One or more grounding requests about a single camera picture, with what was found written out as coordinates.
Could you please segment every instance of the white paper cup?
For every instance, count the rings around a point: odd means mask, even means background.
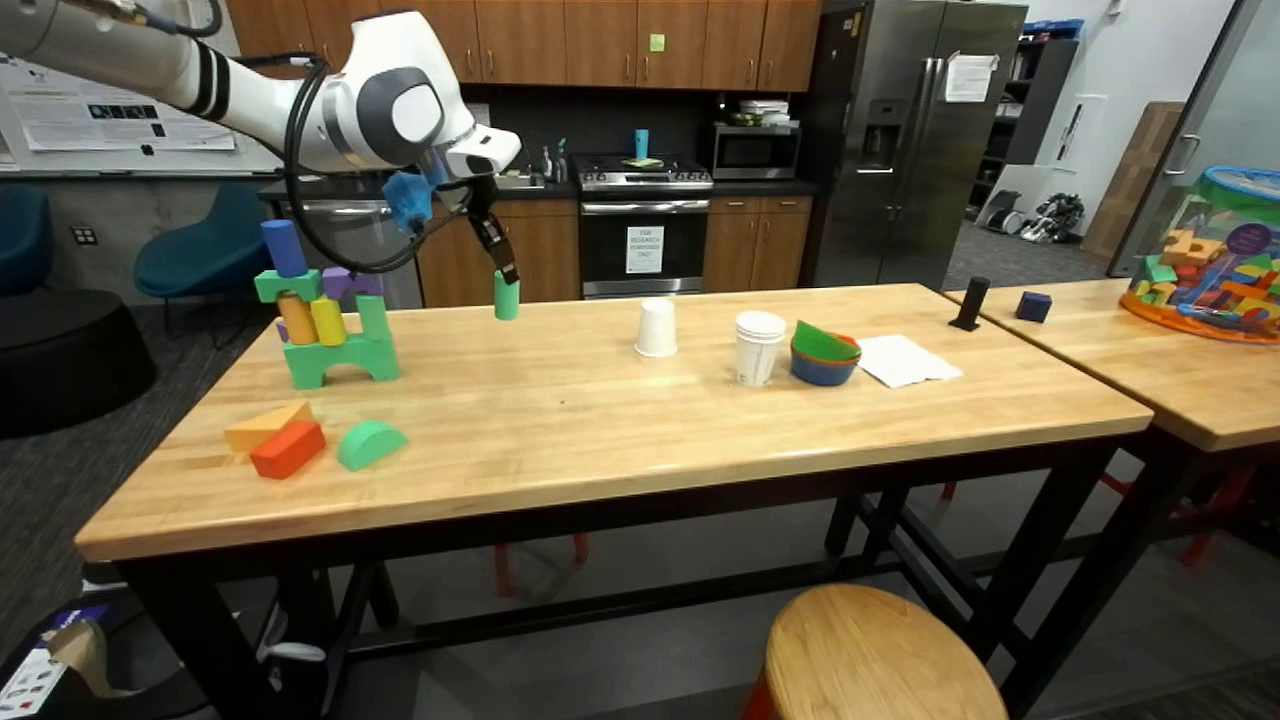
[[[770,362],[778,357],[778,340],[777,342],[760,342],[760,340],[734,340],[734,374],[747,386],[762,386],[770,381]]]
[[[738,312],[734,315],[734,374],[747,386],[762,386],[770,381],[770,362],[782,346],[787,321],[770,312]]]
[[[676,357],[676,304],[642,299],[639,304],[639,357]]]

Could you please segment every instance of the appliance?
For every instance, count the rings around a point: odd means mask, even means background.
[[[671,296],[703,286],[710,171],[605,161],[580,183],[584,296]]]
[[[940,286],[1013,76],[1023,4],[840,0],[804,99],[804,280]]]
[[[747,115],[791,115],[787,99],[742,99]]]
[[[799,164],[799,124],[715,124],[710,176],[715,180],[787,180]]]

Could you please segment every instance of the microwave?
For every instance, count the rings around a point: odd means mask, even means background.
[[[710,180],[787,180],[799,164],[799,124],[715,124]]]

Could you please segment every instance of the stainless steel refrigerator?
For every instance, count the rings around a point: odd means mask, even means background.
[[[808,228],[808,283],[945,283],[1023,12],[829,0],[799,106],[804,171],[825,186]]]

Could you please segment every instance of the power strip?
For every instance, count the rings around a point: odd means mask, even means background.
[[[0,720],[37,717],[53,688],[63,678],[63,665],[47,649],[31,649],[24,665],[0,688]]]

